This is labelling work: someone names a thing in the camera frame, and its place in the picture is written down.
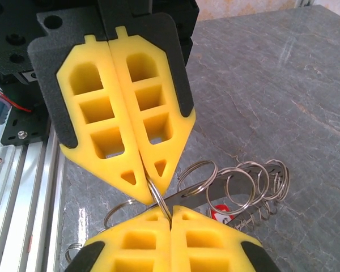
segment gray marble surface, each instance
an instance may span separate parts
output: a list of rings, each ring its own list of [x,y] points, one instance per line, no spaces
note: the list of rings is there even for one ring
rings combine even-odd
[[[220,167],[284,161],[290,192],[249,234],[282,271],[340,271],[340,17],[314,6],[210,20],[197,23],[193,41],[187,70],[197,122],[175,177],[200,159]],[[75,164],[66,168],[62,252],[95,235],[127,199]],[[143,209],[128,207],[112,223]]]

